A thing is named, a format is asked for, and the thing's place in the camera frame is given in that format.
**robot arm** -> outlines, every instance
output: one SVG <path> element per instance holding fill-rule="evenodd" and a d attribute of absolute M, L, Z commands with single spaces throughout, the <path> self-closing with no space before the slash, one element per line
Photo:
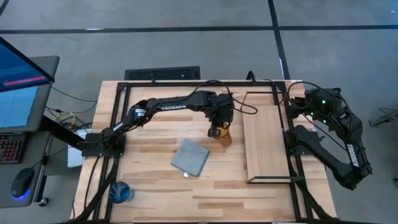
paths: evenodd
<path fill-rule="evenodd" d="M 158 112 L 184 109 L 204 112 L 211 122 L 208 136 L 217 139 L 221 134 L 220 128 L 228 128 L 229 125 L 225 126 L 225 124 L 232 122 L 233 108 L 233 98 L 230 94 L 217 95 L 212 91 L 195 91 L 188 96 L 141 100 L 129 109 L 126 118 L 113 129 L 103 130 L 102 143 L 115 144 L 118 136 L 138 126 L 143 126 Z"/>
<path fill-rule="evenodd" d="M 323 148 L 318 140 L 303 126 L 296 126 L 285 133 L 285 142 L 290 149 L 305 147 L 314 156 L 329 167 L 335 179 L 345 188 L 354 190 L 356 185 L 367 175 L 372 168 L 365 154 L 361 135 L 362 122 L 346 106 L 341 106 L 340 89 L 307 90 L 305 98 L 291 99 L 288 114 L 296 118 L 299 114 L 310 115 L 314 120 L 325 123 L 330 131 L 335 131 L 343 140 L 350 159 L 349 164 L 340 162 Z"/>

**gray floor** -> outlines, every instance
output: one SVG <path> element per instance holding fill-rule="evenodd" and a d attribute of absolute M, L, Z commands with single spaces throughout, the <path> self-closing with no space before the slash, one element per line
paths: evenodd
<path fill-rule="evenodd" d="M 0 17 L 0 29 L 92 29 L 172 26 L 269 26 L 267 1 L 13 0 Z M 398 4 L 387 0 L 277 0 L 282 26 L 398 24 Z M 398 177 L 396 126 L 370 128 L 378 107 L 398 107 L 398 30 L 283 31 L 292 79 L 340 87 L 362 119 L 363 142 L 374 169 L 358 188 L 345 190 L 329 173 L 338 216 L 343 220 L 396 223 Z M 55 87 L 96 99 L 101 81 L 121 80 L 125 69 L 199 65 L 203 79 L 281 79 L 273 31 L 135 34 L 3 35 L 28 56 L 59 55 Z M 51 92 L 48 106 L 81 111 L 91 105 Z M 93 111 L 80 116 L 89 122 Z M 323 145 L 347 160 L 330 140 Z M 0 210 L 2 223 L 52 223 L 67 220 L 79 170 L 49 177 L 39 208 Z"/>

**computer monitor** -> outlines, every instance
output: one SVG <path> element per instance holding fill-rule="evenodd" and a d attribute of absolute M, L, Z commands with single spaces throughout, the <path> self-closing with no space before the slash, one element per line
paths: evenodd
<path fill-rule="evenodd" d="M 53 77 L 0 37 L 0 92 L 52 82 Z"/>

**wooden table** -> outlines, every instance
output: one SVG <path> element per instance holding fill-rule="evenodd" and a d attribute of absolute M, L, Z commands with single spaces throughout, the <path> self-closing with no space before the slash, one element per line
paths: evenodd
<path fill-rule="evenodd" d="M 105 81 L 102 84 L 93 121 L 95 132 L 109 126 L 117 84 L 117 81 Z M 290 81 L 286 81 L 287 87 L 290 84 Z M 182 86 L 133 87 L 129 107 L 141 99 L 183 96 L 193 89 L 194 87 Z M 217 94 L 226 93 L 225 87 L 221 86 L 200 89 L 215 91 Z M 231 86 L 230 90 L 235 98 L 242 100 L 247 91 L 271 91 L 271 88 Z M 295 85 L 290 96 L 302 96 L 303 92 L 303 85 Z M 261 106 L 273 105 L 274 101 L 271 94 L 250 94 L 245 103 Z M 288 127 L 285 111 L 282 110 L 282 113 L 284 126 Z M 294 125 L 298 124 L 312 128 L 303 117 L 294 120 Z M 120 159 L 117 181 L 128 183 L 135 189 L 136 196 L 130 202 L 113 205 L 111 222 L 294 221 L 288 184 L 246 184 L 248 174 L 242 114 L 234 112 L 230 127 L 233 143 L 230 147 L 225 148 L 214 139 L 208 138 L 209 127 L 210 123 L 203 113 L 178 110 L 157 113 L 143 128 L 129 132 L 126 150 Z M 182 171 L 170 165 L 183 139 L 195 141 L 210 150 L 200 177 L 190 176 L 186 179 Z M 95 168 L 88 202 L 98 188 L 102 160 L 99 159 Z M 309 191 L 325 211 L 335 217 L 325 166 L 313 156 L 302 156 L 302 160 Z M 89 158 L 83 163 L 75 196 L 76 214 L 83 210 L 94 161 L 95 158 Z M 306 217 L 302 194 L 299 189 L 297 192 L 300 211 Z M 107 196 L 108 192 L 103 196 L 100 218 L 104 217 Z"/>

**keyboard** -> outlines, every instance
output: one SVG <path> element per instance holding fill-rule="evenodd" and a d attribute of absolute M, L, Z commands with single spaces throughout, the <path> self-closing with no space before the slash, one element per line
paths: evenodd
<path fill-rule="evenodd" d="M 126 70 L 125 80 L 199 80 L 200 67 L 174 67 Z"/>
<path fill-rule="evenodd" d="M 0 134 L 0 164 L 22 162 L 26 134 Z"/>

